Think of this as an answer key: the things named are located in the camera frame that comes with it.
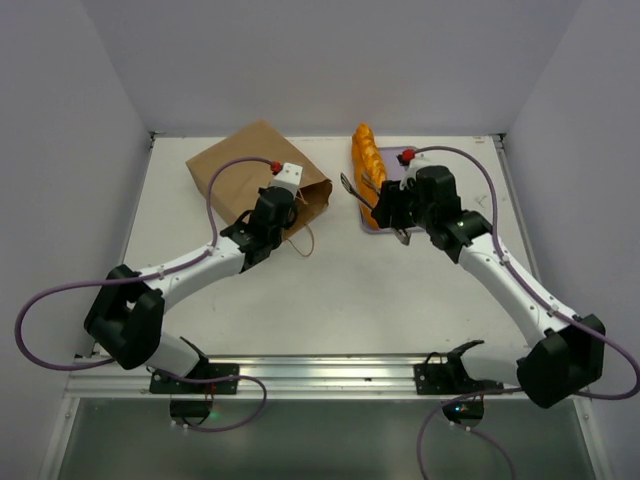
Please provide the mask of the metal kitchen tongs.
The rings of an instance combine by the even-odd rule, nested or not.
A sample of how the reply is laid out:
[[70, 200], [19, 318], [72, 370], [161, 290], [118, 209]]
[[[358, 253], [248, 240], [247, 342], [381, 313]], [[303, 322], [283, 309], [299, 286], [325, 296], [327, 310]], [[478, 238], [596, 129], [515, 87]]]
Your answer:
[[[373, 210], [373, 205], [367, 201], [351, 184], [348, 180], [347, 176], [344, 173], [340, 174], [340, 181], [343, 188], [354, 198], [356, 198], [361, 205], [365, 206], [369, 211]], [[394, 233], [395, 237], [400, 241], [400, 243], [404, 246], [408, 246], [411, 240], [411, 234], [405, 229], [395, 229], [392, 228], [391, 231]]]

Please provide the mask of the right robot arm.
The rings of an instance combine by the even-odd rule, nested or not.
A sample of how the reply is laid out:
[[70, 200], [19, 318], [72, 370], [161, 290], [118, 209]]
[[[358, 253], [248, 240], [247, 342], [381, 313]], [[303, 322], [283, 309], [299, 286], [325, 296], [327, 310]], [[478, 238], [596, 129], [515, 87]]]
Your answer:
[[485, 287], [526, 340], [526, 355], [472, 340], [447, 352], [445, 363], [425, 364], [420, 373], [438, 392], [518, 385], [536, 405], [549, 408], [601, 377], [604, 344], [595, 336], [605, 332], [603, 323], [594, 315], [578, 316], [511, 261], [493, 239], [489, 221], [462, 207], [448, 168], [422, 163], [401, 181], [383, 182], [371, 216], [384, 228], [423, 229]]

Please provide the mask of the orange fake bread loaf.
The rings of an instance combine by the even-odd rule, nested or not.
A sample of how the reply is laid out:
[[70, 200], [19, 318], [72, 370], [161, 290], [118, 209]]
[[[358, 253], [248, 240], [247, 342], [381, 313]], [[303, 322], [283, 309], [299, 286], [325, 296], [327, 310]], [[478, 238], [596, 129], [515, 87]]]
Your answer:
[[387, 180], [386, 167], [375, 143], [374, 132], [366, 123], [361, 123], [352, 135], [352, 159], [364, 168], [376, 188], [380, 188]]

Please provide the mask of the brown paper bag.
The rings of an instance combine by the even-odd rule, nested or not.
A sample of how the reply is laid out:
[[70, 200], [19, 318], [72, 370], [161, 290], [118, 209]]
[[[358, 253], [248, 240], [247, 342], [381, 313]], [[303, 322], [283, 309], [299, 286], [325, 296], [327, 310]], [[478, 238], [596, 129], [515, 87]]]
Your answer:
[[332, 182], [289, 140], [264, 120], [253, 122], [186, 162], [199, 192], [211, 199], [213, 210], [227, 223], [254, 207], [258, 189], [272, 180], [263, 158], [303, 168], [296, 198], [298, 220], [285, 235], [310, 224], [329, 205]]

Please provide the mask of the orange fake baguette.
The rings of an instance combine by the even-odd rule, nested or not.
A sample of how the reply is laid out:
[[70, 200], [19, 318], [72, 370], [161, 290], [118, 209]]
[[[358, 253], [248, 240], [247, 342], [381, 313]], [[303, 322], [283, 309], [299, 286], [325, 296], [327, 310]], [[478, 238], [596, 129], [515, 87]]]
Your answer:
[[[361, 159], [361, 155], [356, 148], [356, 145], [352, 146], [351, 159], [353, 166], [354, 187], [374, 207], [377, 204], [377, 194], [363, 180], [362, 174], [366, 172], [366, 169]], [[369, 211], [363, 205], [360, 205], [360, 210], [365, 227], [371, 231], [378, 231], [379, 227], [376, 221], [372, 218], [371, 211]]]

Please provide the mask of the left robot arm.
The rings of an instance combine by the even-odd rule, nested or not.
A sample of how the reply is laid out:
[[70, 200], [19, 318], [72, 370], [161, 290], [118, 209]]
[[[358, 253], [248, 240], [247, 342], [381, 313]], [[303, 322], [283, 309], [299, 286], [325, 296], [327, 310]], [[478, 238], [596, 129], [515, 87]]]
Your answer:
[[204, 287], [266, 260], [297, 219], [296, 191], [261, 188], [255, 207], [215, 243], [158, 267], [147, 280], [126, 265], [114, 268], [84, 321], [87, 333], [123, 369], [150, 367], [185, 392], [201, 390], [212, 375], [209, 361], [192, 342], [162, 332], [164, 315]]

